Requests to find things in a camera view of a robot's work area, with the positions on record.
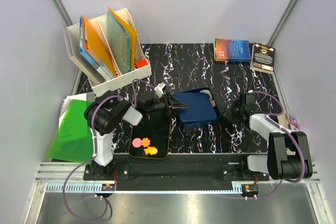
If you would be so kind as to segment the blue tin lid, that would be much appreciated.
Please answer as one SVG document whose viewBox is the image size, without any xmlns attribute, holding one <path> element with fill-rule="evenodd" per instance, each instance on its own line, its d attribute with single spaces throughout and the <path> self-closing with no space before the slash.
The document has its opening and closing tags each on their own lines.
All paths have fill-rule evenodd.
<svg viewBox="0 0 336 224">
<path fill-rule="evenodd" d="M 198 123 L 212 121 L 217 114 L 211 105 L 208 96 L 200 92 L 179 92 L 174 97 L 188 105 L 186 110 L 179 110 L 178 115 L 182 123 Z"/>
</svg>

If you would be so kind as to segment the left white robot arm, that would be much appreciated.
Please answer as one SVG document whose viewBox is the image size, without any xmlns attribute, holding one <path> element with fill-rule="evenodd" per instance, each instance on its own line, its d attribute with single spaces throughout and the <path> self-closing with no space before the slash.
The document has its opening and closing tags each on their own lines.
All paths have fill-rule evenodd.
<svg viewBox="0 0 336 224">
<path fill-rule="evenodd" d="M 169 150 L 171 117 L 188 106 L 170 93 L 139 101 L 132 106 L 119 95 L 107 92 L 87 107 L 84 117 L 93 140 L 95 174 L 103 180 L 113 175 L 112 132 L 121 121 L 132 126 L 129 152 L 133 157 L 164 159 Z"/>
</svg>

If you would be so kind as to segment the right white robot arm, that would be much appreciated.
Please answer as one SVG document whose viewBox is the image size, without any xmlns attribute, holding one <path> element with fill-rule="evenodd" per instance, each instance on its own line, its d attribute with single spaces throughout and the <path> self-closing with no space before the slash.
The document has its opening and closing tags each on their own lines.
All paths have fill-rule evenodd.
<svg viewBox="0 0 336 224">
<path fill-rule="evenodd" d="M 257 132 L 268 144 L 266 155 L 249 155 L 244 164 L 238 167 L 239 176 L 250 180 L 257 172 L 269 175 L 274 180 L 298 183 L 313 175 L 313 166 L 307 135 L 302 131 L 292 131 L 272 118 L 283 114 L 280 104 L 278 113 L 262 113 L 257 108 L 256 94 L 280 101 L 273 95 L 262 91 L 241 93 L 223 114 L 222 118 L 230 124 L 243 124 Z"/>
</svg>

